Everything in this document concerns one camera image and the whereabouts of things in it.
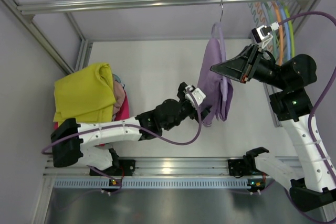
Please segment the purple trousers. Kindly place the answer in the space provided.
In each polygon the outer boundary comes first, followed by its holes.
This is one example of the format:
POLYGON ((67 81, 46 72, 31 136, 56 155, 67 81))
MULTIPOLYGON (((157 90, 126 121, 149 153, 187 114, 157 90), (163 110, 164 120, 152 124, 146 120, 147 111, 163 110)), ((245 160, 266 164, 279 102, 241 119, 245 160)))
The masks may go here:
POLYGON ((220 44, 216 38, 211 38, 205 48, 203 62, 199 73, 197 87, 200 88, 206 95, 205 101, 202 103, 201 108, 211 106, 210 113, 202 121, 205 127, 212 125, 213 119, 227 120, 231 101, 233 98, 233 85, 227 79, 228 93, 227 101, 223 101, 222 97, 222 78, 223 76, 216 74, 210 70, 211 66, 221 63, 220 44))

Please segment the magenta cloth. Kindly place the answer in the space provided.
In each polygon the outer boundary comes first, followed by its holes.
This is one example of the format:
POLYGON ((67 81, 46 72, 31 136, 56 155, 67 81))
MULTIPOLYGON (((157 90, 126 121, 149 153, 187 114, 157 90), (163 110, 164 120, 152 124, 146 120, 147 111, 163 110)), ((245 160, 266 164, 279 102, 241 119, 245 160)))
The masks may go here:
POLYGON ((124 103, 117 114, 113 114, 115 102, 114 94, 56 95, 54 129, 58 129, 66 119, 70 118, 82 123, 106 123, 128 119, 130 109, 127 95, 125 94, 124 103))

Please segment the orange clothes hanger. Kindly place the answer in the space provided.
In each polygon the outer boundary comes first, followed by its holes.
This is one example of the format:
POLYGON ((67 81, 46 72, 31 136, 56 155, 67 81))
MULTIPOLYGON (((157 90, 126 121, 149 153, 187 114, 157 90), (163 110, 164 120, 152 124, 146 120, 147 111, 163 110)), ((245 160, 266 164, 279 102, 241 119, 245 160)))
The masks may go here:
POLYGON ((262 25, 270 25, 271 23, 278 22, 279 29, 274 33, 274 38, 272 43, 273 49, 273 57, 279 65, 283 64, 283 60, 286 57, 286 36, 285 36, 285 28, 284 25, 280 23, 281 20, 280 8, 278 6, 278 2, 280 0, 272 0, 270 2, 255 2, 251 4, 250 7, 254 8, 254 20, 256 23, 256 27, 262 25))

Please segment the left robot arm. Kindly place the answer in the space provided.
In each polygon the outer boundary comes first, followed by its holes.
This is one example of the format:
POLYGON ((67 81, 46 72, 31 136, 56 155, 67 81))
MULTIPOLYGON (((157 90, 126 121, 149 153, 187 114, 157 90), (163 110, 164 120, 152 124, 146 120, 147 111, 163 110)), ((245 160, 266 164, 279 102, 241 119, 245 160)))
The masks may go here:
POLYGON ((108 123, 65 120, 51 135, 54 167, 80 164, 104 171, 118 166, 118 155, 107 148, 108 144, 162 138, 163 131, 179 126, 187 118, 196 120, 201 126, 209 114, 208 107, 201 108, 206 94, 200 88, 182 82, 177 96, 177 100, 167 99, 155 109, 126 120, 108 123))

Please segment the yellow trousers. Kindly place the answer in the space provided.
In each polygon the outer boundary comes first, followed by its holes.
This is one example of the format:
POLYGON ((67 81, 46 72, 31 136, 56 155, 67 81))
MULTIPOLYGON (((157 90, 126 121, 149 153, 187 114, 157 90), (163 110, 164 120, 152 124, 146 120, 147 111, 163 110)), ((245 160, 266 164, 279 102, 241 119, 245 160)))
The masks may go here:
POLYGON ((94 63, 67 75, 57 80, 54 88, 55 123, 70 118, 82 123, 112 121, 116 99, 108 63, 94 63))

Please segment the aluminium hanging rail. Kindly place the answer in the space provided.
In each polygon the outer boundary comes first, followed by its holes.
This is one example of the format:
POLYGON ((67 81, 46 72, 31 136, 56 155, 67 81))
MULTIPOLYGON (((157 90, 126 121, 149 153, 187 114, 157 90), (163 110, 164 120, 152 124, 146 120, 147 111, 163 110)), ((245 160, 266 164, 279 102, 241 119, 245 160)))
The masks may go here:
POLYGON ((195 5, 223 5, 236 3, 250 3, 278 0, 58 0, 50 2, 27 2, 18 5, 17 9, 25 15, 90 12, 100 10, 195 6, 195 5))

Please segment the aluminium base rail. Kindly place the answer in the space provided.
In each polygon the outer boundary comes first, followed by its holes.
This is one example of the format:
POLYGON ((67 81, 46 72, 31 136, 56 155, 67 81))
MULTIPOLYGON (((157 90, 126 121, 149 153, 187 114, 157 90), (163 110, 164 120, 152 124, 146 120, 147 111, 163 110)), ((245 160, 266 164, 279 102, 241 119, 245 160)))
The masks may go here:
MULTIPOLYGON (((299 178, 303 177, 303 169, 297 157, 276 157, 290 166, 299 178)), ((231 170, 240 169, 243 165, 241 157, 120 157, 119 164, 126 176, 134 178, 212 178, 229 177, 231 170)), ((43 171, 45 177, 77 177, 86 178, 90 174, 85 165, 74 164, 69 167, 56 168, 49 158, 43 171)))

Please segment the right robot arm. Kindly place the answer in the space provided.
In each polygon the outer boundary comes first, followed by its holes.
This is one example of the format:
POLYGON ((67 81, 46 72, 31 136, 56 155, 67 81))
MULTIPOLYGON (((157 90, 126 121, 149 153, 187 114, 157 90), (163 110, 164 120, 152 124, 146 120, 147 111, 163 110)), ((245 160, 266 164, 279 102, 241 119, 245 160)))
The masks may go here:
POLYGON ((302 212, 335 202, 335 168, 318 136, 313 106, 305 87, 317 81, 317 65, 312 57, 300 54, 278 65, 271 52, 251 44, 211 71, 231 80, 246 83, 251 79, 279 91, 271 94, 270 106, 289 135, 303 169, 303 176, 272 157, 264 147, 252 149, 243 156, 245 171, 265 173, 278 182, 293 204, 302 212))

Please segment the purple clothes hanger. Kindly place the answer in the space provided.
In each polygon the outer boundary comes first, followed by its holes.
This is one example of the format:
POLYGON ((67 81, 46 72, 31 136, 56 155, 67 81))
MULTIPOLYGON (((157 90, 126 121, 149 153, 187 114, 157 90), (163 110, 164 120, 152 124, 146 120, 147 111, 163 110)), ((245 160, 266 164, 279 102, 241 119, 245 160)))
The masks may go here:
MULTIPOLYGON (((211 31, 211 36, 212 38, 215 37, 215 32, 218 31, 219 35, 219 44, 220 44, 220 51, 221 51, 221 63, 223 63, 226 60, 226 50, 225 50, 225 43, 224 43, 224 35, 223 35, 223 30, 222 30, 222 18, 224 14, 224 3, 221 0, 220 1, 220 7, 221 7, 221 16, 219 18, 219 22, 215 22, 212 26, 212 31, 211 31)), ((227 101, 227 93, 228 93, 228 84, 227 84, 227 79, 226 77, 223 76, 222 78, 222 97, 223 101, 227 101)))

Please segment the pink cloth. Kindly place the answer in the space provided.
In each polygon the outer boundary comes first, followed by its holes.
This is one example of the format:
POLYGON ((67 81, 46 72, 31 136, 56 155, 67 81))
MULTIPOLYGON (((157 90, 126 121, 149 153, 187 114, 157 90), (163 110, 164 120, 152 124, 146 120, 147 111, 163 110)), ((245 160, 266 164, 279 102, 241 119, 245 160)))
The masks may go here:
POLYGON ((113 94, 115 98, 115 104, 113 105, 113 114, 117 114, 125 100, 125 91, 120 83, 113 81, 113 94))

